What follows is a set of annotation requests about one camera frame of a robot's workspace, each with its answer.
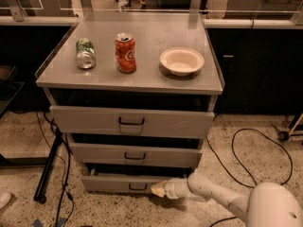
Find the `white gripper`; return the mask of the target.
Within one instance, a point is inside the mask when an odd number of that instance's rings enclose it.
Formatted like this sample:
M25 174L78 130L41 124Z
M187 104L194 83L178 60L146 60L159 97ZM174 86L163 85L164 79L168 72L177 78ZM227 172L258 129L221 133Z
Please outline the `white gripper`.
M171 200L187 198L191 194L186 179L170 179L167 182L155 183L151 186L151 192L155 196L160 198L167 196Z

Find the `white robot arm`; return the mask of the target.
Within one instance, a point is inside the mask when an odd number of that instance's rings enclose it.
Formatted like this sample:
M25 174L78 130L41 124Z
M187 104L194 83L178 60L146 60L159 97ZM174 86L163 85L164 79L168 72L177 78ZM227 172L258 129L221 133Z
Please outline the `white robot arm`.
M303 227L302 207L294 195L277 183L260 183L249 196L211 182L202 173L186 179L173 178L151 186L158 197L216 201L245 223L246 227Z

